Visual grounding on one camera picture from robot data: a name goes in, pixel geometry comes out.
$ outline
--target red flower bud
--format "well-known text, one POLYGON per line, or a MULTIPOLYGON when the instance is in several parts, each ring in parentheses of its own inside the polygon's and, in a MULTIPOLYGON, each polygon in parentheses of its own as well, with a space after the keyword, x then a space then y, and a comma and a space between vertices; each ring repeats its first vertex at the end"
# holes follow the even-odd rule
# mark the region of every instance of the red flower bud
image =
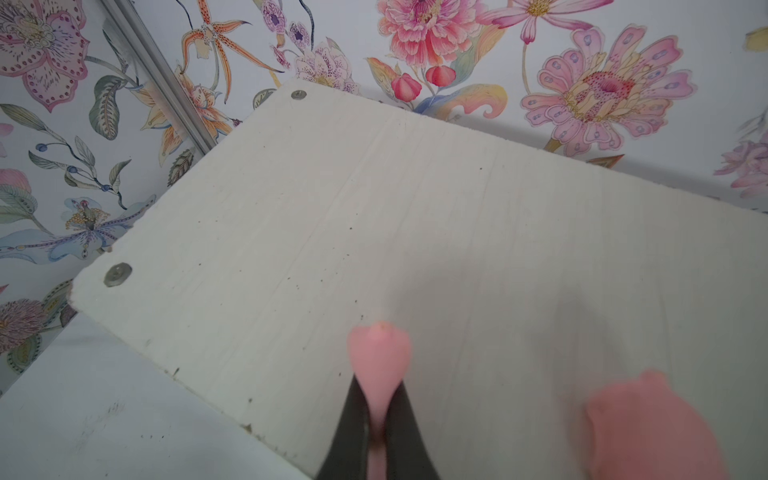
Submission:
POLYGON ((456 79, 456 71, 453 68, 440 65, 427 70, 425 76, 429 83, 438 87, 447 87, 456 79))
POLYGON ((392 90, 395 91, 395 96, 398 100, 407 103, 419 96, 422 92, 422 84, 406 73, 402 74, 402 77, 392 80, 392 90))

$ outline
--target white table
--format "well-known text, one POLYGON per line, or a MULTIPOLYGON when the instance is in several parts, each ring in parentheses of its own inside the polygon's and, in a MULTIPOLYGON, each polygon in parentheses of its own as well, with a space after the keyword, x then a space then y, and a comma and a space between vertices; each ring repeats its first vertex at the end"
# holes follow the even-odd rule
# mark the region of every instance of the white table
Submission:
POLYGON ((0 478, 306 480, 83 315, 0 398, 0 478))
POLYGON ((582 476, 584 400, 648 367, 765 478, 766 245, 765 215, 292 81, 71 301, 309 474, 346 334, 390 319, 444 480, 582 476))

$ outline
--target metal screw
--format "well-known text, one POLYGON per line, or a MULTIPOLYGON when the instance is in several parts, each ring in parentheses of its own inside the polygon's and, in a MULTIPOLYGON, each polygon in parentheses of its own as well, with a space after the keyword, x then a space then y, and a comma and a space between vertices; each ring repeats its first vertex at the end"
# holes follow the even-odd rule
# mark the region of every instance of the metal screw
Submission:
POLYGON ((104 285, 106 286, 118 286, 121 285, 125 279, 131 276, 131 272, 134 269, 127 263, 118 263, 113 265, 109 269, 106 275, 104 275, 104 285))

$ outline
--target gray metal trim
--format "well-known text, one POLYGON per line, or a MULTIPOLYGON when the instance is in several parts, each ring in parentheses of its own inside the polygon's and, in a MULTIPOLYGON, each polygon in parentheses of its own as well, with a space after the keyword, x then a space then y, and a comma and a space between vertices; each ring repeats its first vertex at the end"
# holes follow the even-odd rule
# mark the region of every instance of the gray metal trim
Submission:
POLYGON ((197 115, 197 109, 179 85, 174 72, 139 18, 131 0, 100 1, 127 43, 133 48, 136 57, 147 70, 158 91, 177 115, 179 122, 187 129, 190 139, 203 154, 208 153, 216 146, 216 141, 210 136, 203 121, 197 115))

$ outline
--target wooden board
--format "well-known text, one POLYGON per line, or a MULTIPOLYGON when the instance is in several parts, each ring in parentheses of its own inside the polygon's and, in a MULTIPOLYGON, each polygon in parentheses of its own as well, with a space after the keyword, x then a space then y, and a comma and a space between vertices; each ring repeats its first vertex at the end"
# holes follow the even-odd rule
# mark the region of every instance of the wooden board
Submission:
POLYGON ((444 480, 580 478, 581 407, 656 367, 768 472, 768 217, 292 81, 74 282, 74 307, 303 471, 388 319, 444 480), (301 88, 303 100, 290 93, 301 88), (110 266, 133 267, 107 288, 110 266))

